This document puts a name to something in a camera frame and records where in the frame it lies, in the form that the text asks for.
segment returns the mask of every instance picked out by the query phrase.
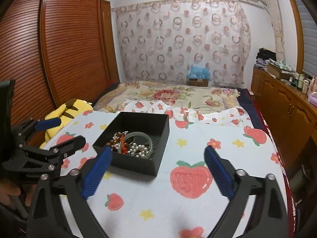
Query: blue gripper pad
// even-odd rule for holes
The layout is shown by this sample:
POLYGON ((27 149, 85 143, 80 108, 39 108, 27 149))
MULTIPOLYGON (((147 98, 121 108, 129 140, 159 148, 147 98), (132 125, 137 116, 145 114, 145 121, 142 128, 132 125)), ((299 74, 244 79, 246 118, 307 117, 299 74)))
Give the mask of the blue gripper pad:
POLYGON ((61 119, 56 117, 45 121, 39 121, 36 126, 36 131, 46 131, 50 128, 54 128, 61 125, 61 119))
POLYGON ((90 169, 87 176, 83 179, 82 182, 82 192, 81 196, 84 199, 88 199, 88 197, 93 196, 98 188, 98 185, 107 171, 112 160, 112 151, 110 147, 106 147, 106 149, 102 152, 101 157, 96 161, 94 166, 90 169))
POLYGON ((225 167, 222 165, 221 158, 211 146, 205 148, 204 157, 221 194, 231 200, 234 196, 234 180, 232 180, 225 167))

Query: yellow star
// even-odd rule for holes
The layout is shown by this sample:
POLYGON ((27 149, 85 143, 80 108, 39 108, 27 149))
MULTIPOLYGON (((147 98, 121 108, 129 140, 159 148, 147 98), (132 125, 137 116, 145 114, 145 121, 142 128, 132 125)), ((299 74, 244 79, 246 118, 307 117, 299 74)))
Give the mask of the yellow star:
POLYGON ((181 148, 187 145, 187 140, 178 139, 176 145, 179 145, 181 148))
POLYGON ((103 124, 103 125, 100 125, 100 126, 99 126, 99 128, 100 128, 101 130, 105 130, 105 129, 107 129, 107 127, 108 127, 107 124, 103 124))
POLYGON ((106 171, 105 174, 103 175, 103 179, 109 180, 109 178, 112 176, 111 172, 106 171))
POLYGON ((233 145, 236 145, 238 148, 244 148, 244 142, 240 140, 235 140, 232 142, 233 145))
POLYGON ((144 221, 147 221, 149 218, 153 218, 154 215, 152 214, 152 210, 142 210, 141 214, 139 215, 143 217, 144 221))

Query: louvered door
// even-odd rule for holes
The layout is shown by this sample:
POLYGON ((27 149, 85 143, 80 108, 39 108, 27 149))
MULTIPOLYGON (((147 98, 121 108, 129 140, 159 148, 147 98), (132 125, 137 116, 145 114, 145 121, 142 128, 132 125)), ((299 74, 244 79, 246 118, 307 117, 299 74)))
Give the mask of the louvered door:
POLYGON ((96 99, 109 81, 100 0, 47 0, 45 38, 58 104, 96 99))
MULTIPOLYGON (((0 81, 16 80, 11 123, 43 119, 55 109, 43 74, 38 19, 41 0, 15 0, 0 22, 0 81)), ((31 141, 40 145, 44 133, 31 141)))

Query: yellow plush toy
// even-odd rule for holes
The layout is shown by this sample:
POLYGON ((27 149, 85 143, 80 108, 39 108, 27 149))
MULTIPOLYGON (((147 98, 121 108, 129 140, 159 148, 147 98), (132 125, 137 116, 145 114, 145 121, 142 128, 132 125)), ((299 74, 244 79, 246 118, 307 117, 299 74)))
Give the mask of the yellow plush toy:
POLYGON ((40 146, 40 148, 42 148, 46 144, 46 142, 48 142, 51 138, 53 138, 60 129, 66 126, 77 115, 85 111, 92 111, 92 110, 93 110, 92 106, 88 104, 86 101, 79 100, 79 99, 71 99, 65 104, 61 105, 55 111, 48 114, 45 117, 45 120, 59 117, 61 119, 61 125, 46 130, 45 142, 40 146))

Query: black box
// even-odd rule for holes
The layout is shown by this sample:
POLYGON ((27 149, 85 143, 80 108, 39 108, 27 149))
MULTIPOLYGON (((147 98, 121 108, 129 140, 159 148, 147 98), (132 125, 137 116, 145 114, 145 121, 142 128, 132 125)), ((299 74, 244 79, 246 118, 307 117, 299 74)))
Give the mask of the black box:
MULTIPOLYGON (((155 153, 153 153, 149 159, 114 152, 111 165, 150 176, 157 176, 168 135, 170 134, 168 115, 120 112, 93 144, 94 149, 96 151, 102 151, 105 144, 112 139, 116 132, 123 131, 128 131, 129 133, 136 131, 144 132, 151 137, 153 142, 159 139, 159 143, 154 145, 155 153)), ((137 143, 145 141, 146 139, 143 137, 136 137, 137 143)))

